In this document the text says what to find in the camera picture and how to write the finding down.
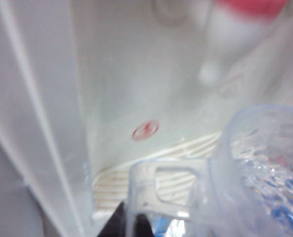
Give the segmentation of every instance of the ribbed plastic surface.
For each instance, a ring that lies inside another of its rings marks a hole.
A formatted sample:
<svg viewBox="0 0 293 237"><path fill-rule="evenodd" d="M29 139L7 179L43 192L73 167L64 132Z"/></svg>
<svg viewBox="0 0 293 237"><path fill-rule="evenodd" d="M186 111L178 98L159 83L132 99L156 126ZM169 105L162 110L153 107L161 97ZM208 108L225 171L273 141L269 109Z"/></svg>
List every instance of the ribbed plastic surface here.
<svg viewBox="0 0 293 237"><path fill-rule="evenodd" d="M153 158L205 158L211 154L219 136L220 133L216 132L182 142L100 173L93 184L96 210L93 216L105 218L110 216L119 203L127 198L129 169L137 161ZM157 177L158 194L167 201L184 202L193 179L193 175L188 172L174 172L173 174L161 172Z"/></svg>

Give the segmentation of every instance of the bottle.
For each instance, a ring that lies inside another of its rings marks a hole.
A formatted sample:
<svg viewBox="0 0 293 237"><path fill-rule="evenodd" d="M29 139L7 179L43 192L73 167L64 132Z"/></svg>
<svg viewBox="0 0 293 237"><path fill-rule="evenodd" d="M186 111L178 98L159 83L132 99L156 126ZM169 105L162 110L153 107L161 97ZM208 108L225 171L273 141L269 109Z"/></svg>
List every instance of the bottle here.
<svg viewBox="0 0 293 237"><path fill-rule="evenodd" d="M207 55L198 73L213 87L272 29L288 0L214 0L205 34Z"/></svg>

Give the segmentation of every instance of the red logo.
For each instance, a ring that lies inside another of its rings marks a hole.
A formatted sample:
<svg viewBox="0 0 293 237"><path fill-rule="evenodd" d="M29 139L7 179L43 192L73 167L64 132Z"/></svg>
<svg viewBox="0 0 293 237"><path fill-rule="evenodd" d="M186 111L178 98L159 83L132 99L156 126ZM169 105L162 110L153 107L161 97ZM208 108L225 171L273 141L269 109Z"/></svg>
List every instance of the red logo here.
<svg viewBox="0 0 293 237"><path fill-rule="evenodd" d="M132 133L132 140L143 141L146 138L152 136L159 127L159 122L155 120L150 120L139 125L136 130Z"/></svg>

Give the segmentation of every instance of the red cap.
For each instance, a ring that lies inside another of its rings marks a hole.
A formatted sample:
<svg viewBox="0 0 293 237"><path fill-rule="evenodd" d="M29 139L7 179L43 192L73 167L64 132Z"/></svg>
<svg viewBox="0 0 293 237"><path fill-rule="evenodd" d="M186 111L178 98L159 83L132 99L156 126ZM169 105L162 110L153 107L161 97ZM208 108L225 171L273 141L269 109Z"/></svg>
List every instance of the red cap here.
<svg viewBox="0 0 293 237"><path fill-rule="evenodd" d="M244 15L275 18L289 0L217 0Z"/></svg>

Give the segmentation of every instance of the white plastic panel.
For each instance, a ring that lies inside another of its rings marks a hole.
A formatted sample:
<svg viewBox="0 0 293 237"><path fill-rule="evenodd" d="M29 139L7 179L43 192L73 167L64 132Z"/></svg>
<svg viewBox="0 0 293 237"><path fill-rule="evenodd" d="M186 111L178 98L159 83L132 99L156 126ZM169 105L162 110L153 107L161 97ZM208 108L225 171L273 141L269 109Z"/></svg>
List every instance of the white plastic panel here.
<svg viewBox="0 0 293 237"><path fill-rule="evenodd" d="M91 236L93 197L70 5L0 0L0 143L62 236Z"/></svg>
<svg viewBox="0 0 293 237"><path fill-rule="evenodd" d="M273 32L217 87L206 89L196 79L205 56L204 35L185 10L191 5L183 2L72 4L94 174L222 130L241 107L293 105L293 11L284 12ZM173 24L175 18L183 20ZM158 121L157 132L133 141L135 129L149 120Z"/></svg>

